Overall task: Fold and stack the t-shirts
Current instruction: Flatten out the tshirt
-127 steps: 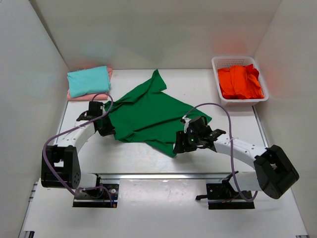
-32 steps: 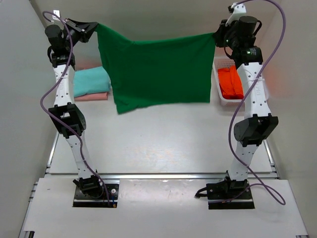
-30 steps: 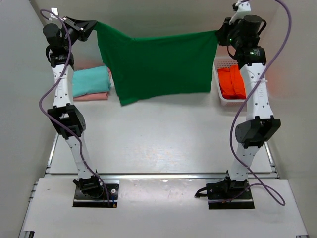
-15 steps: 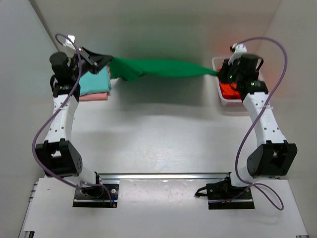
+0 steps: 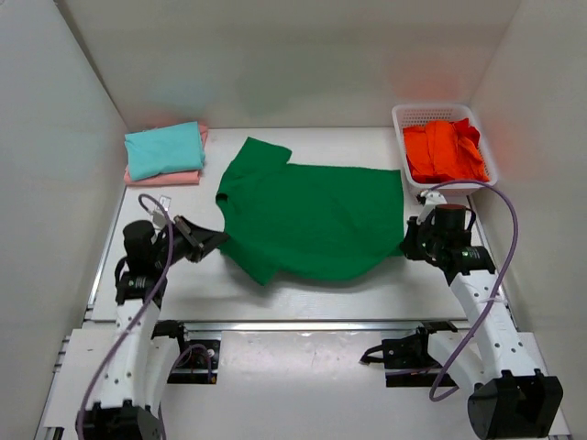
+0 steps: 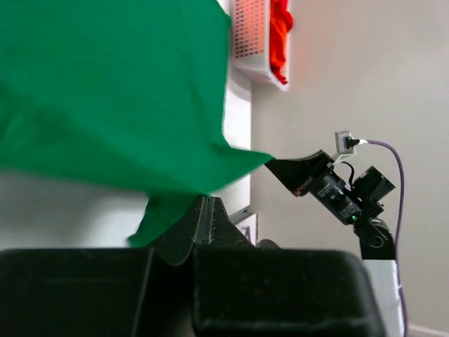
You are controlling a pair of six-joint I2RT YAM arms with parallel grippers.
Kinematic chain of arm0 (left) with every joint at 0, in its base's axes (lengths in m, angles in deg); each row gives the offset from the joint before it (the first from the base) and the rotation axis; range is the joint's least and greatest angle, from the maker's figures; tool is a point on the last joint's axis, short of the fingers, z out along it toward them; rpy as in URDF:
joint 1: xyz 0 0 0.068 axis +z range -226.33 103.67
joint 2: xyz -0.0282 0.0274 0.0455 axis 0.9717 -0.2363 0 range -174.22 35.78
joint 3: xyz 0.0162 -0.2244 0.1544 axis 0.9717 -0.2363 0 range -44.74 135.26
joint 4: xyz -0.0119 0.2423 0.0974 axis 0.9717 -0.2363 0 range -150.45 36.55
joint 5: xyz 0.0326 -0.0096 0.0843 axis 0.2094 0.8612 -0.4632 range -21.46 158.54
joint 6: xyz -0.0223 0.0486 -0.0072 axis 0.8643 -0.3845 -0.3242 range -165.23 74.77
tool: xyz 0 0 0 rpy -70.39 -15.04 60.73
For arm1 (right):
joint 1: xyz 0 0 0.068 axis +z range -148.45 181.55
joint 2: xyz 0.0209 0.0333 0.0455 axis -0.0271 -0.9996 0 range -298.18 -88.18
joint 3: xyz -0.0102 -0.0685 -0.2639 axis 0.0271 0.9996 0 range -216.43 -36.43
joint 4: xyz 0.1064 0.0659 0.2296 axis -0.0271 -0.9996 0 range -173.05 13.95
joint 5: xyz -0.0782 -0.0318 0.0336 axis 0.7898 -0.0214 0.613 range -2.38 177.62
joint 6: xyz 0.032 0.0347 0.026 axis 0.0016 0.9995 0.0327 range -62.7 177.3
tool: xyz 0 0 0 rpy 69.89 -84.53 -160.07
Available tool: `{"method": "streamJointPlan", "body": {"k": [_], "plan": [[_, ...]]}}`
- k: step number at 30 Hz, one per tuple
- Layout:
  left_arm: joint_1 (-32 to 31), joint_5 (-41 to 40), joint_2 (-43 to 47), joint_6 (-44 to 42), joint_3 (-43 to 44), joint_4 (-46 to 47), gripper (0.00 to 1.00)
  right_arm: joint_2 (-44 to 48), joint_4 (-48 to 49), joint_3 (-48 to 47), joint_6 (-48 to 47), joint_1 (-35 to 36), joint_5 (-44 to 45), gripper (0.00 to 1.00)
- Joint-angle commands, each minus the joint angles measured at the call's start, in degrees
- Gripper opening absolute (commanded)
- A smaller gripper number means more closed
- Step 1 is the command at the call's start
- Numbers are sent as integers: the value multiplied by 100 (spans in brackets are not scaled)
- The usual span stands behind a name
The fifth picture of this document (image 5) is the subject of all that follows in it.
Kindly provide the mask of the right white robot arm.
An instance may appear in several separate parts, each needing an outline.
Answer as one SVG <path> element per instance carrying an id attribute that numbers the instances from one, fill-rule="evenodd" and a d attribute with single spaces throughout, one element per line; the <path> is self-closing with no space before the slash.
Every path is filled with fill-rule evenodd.
<path id="1" fill-rule="evenodd" d="M 367 349 L 361 364 L 384 365 L 387 378 L 432 377 L 433 402 L 463 391 L 480 439 L 548 437 L 563 389 L 526 351 L 499 292 L 505 270 L 471 243 L 475 212 L 448 203 L 438 187 L 416 198 L 422 211 L 408 219 L 400 249 L 407 259 L 442 271 L 470 329 L 459 335 L 450 322 L 424 322 L 409 336 Z"/>

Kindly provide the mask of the green t shirt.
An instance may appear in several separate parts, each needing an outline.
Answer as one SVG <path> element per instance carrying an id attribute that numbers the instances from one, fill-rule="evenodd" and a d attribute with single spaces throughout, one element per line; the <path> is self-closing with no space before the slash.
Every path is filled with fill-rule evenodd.
<path id="1" fill-rule="evenodd" d="M 230 162 L 216 192 L 224 256 L 266 285 L 280 272 L 351 281 L 400 255 L 399 170 L 297 164 L 292 155 L 250 137 Z"/>

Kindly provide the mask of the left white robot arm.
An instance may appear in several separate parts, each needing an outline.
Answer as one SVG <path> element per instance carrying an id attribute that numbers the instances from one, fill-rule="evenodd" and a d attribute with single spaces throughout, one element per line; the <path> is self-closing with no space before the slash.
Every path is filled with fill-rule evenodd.
<path id="1" fill-rule="evenodd" d="M 185 259 L 198 263 L 229 239 L 228 234 L 170 217 L 161 202 L 145 193 L 141 206 L 154 204 L 154 219 L 123 229 L 125 256 L 115 268 L 115 340 L 90 379 L 75 419 L 80 439 L 163 439 L 161 398 L 171 373 L 194 351 L 206 364 L 207 348 L 185 336 L 183 323 L 160 319 L 170 267 Z"/>

